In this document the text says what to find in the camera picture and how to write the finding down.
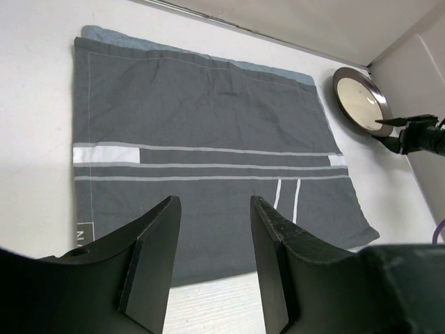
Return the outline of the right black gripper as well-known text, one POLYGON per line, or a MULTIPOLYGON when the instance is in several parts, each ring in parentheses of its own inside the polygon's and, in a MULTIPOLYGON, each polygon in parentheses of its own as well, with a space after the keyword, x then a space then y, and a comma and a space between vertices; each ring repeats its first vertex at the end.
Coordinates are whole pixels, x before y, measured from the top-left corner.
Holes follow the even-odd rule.
POLYGON ((409 118, 392 118, 375 121, 390 127, 404 127, 399 137, 374 136, 390 152, 407 155, 413 152, 426 151, 444 156, 444 120, 437 116, 421 115, 409 118))

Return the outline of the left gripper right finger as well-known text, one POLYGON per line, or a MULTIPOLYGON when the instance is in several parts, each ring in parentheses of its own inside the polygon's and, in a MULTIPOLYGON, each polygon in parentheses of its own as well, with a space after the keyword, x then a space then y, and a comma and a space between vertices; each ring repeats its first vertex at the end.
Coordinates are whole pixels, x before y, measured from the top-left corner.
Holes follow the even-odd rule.
POLYGON ((267 333, 443 333, 444 246, 350 252, 259 196, 250 221, 267 333))

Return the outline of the grey striped cloth placemat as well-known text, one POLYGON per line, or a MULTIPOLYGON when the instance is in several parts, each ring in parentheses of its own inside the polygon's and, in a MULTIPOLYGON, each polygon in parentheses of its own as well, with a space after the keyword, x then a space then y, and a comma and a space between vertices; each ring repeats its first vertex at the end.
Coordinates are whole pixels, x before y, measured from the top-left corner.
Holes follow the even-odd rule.
POLYGON ((339 248, 379 236, 311 77, 98 26, 74 41, 73 165, 80 246, 181 199, 175 286, 256 269, 251 196, 339 248))

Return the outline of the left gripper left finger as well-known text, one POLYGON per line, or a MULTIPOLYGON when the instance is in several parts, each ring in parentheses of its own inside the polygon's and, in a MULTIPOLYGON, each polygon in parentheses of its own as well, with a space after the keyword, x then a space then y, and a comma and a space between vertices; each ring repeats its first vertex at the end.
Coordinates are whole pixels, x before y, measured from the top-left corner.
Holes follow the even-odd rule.
POLYGON ((2 333, 161 333, 181 221, 167 197, 62 257, 1 251, 2 333))

